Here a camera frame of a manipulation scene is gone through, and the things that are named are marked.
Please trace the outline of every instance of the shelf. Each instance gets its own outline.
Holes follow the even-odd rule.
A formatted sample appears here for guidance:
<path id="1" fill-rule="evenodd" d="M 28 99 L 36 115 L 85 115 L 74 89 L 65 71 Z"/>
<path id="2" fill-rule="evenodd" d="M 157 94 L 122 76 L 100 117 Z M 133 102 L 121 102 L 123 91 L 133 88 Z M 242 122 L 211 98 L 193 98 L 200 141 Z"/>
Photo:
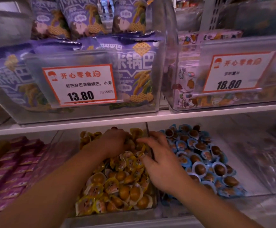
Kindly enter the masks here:
<path id="1" fill-rule="evenodd" d="M 218 108 L 216 110 L 192 110 L 184 113 L 172 113 L 170 110 L 160 110 L 157 113 L 146 113 L 136 115 L 122 115 L 105 118 L 92 118 L 82 120 L 70 120 L 61 122 L 48 122 L 48 123 L 36 123 L 20 126 L 15 124 L 12 120 L 9 120 L 5 124 L 0 126 L 0 135 L 7 134 L 20 134 L 20 133 L 33 133 L 52 130 L 67 130 L 77 128 L 88 128 L 94 126 L 111 126 L 122 125 L 137 122 L 155 122 L 165 120 L 187 119 L 217 115 L 229 115 L 259 111 L 276 110 L 276 104 L 266 105 L 253 105 L 253 106 L 237 106 L 230 108 Z"/>

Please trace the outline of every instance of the price tag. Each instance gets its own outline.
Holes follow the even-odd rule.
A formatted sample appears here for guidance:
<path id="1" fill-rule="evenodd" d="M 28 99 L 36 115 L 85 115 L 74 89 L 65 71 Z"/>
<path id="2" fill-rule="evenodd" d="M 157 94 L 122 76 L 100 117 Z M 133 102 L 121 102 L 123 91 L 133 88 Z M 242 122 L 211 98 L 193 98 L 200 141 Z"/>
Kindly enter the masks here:
<path id="1" fill-rule="evenodd" d="M 42 68 L 60 106 L 115 102 L 112 64 Z"/>
<path id="2" fill-rule="evenodd" d="M 275 51 L 214 55 L 203 93 L 258 88 Z"/>

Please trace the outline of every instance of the snack bag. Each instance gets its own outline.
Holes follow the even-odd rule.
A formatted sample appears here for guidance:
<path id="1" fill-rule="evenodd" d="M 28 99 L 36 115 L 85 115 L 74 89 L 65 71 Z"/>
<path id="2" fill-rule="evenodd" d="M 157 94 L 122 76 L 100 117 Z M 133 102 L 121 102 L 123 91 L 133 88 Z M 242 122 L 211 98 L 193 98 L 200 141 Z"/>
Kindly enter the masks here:
<path id="1" fill-rule="evenodd" d="M 113 33 L 145 33 L 148 0 L 114 0 Z"/>
<path id="2" fill-rule="evenodd" d="M 51 110 L 24 64 L 24 56 L 28 53 L 34 53 L 32 41 L 0 48 L 0 87 L 13 102 L 26 110 Z"/>
<path id="3" fill-rule="evenodd" d="M 98 13 L 97 0 L 57 0 L 71 30 L 73 40 L 105 34 Z"/>
<path id="4" fill-rule="evenodd" d="M 118 37 L 97 38 L 101 48 L 113 48 L 118 54 L 118 71 L 120 84 L 117 88 L 123 92 L 124 103 L 134 103 L 129 107 L 137 107 L 152 103 L 152 67 L 159 47 L 159 41 L 137 41 Z"/>
<path id="5" fill-rule="evenodd" d="M 67 22 L 54 1 L 29 0 L 33 15 L 31 39 L 70 39 Z"/>

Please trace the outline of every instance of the forearm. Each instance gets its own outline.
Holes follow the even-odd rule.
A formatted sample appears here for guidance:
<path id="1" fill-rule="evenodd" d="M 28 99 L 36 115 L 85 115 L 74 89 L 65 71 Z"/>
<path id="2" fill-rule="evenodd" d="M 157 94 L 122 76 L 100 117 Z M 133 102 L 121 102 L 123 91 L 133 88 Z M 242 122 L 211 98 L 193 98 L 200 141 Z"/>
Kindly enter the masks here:
<path id="1" fill-rule="evenodd" d="M 208 189 L 194 182 L 189 176 L 182 179 L 175 194 L 194 216 L 207 228 L 211 227 L 262 227 L 233 206 L 221 200 Z"/>
<path id="2" fill-rule="evenodd" d="M 93 170 L 105 159 L 91 142 L 0 213 L 0 227 L 59 227 Z"/>

